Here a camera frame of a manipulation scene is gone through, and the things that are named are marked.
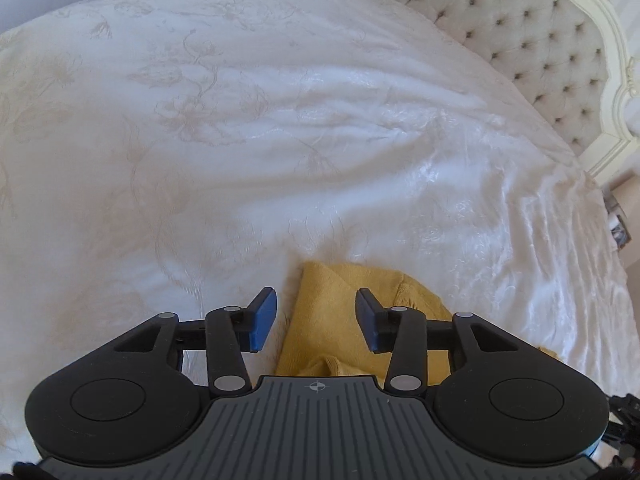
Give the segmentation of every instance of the round silver pin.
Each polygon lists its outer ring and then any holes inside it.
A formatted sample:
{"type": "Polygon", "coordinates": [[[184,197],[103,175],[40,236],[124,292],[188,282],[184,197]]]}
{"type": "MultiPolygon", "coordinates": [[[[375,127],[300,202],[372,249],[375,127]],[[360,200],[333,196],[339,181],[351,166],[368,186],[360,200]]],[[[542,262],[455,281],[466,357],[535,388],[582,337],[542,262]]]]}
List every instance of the round silver pin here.
{"type": "Polygon", "coordinates": [[[244,379],[237,375],[223,375],[213,381],[213,385],[223,392],[234,392],[240,388],[244,388],[244,379]]]}
{"type": "Polygon", "coordinates": [[[396,390],[401,390],[402,392],[410,392],[412,390],[417,390],[422,386],[422,381],[415,376],[412,375],[396,375],[393,379],[391,379],[391,385],[396,390]]]}

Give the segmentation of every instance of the upholstered headboard panel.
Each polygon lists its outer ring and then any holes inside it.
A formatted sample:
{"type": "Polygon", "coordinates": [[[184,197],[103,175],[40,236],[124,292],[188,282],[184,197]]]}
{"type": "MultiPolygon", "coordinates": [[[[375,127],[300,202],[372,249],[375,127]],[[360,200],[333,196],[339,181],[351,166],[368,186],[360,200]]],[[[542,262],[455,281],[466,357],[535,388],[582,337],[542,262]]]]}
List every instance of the upholstered headboard panel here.
{"type": "Polygon", "coordinates": [[[397,0],[510,78],[580,155],[602,132],[604,42],[569,0],[397,0]]]}

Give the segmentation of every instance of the yellow garment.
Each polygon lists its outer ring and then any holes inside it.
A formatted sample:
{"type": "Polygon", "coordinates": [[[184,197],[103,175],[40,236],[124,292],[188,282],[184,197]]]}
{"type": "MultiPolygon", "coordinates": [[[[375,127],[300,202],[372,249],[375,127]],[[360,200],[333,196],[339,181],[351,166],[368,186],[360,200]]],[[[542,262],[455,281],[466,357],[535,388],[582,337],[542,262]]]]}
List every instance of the yellow garment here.
{"type": "MultiPolygon", "coordinates": [[[[376,355],[367,348],[354,306],[361,287],[369,288],[384,307],[408,306],[428,319],[451,320],[438,296],[398,270],[307,262],[276,375],[375,375],[384,382],[391,354],[376,355]]],[[[447,354],[429,352],[428,384],[439,384],[449,375],[447,354]]]]}

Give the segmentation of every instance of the headboard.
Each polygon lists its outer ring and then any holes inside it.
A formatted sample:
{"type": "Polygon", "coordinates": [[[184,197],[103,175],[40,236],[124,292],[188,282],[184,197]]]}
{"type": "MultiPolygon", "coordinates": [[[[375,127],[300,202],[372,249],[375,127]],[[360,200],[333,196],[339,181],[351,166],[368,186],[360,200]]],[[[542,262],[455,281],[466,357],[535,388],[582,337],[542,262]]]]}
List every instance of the headboard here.
{"type": "Polygon", "coordinates": [[[397,0],[511,79],[604,184],[639,143],[633,59],[609,0],[397,0]]]}

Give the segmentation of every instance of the cream wooden frame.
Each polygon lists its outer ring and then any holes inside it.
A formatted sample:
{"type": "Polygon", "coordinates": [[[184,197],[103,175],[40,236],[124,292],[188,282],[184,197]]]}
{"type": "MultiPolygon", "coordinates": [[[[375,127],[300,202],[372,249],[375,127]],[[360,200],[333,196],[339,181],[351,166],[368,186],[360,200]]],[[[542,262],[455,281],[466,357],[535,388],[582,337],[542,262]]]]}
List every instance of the cream wooden frame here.
{"type": "Polygon", "coordinates": [[[570,0],[598,27],[603,41],[609,78],[600,101],[602,133],[580,155],[584,169],[602,186],[640,146],[625,123],[624,109],[638,95],[634,59],[629,57],[625,33],[609,0],[570,0]]]}

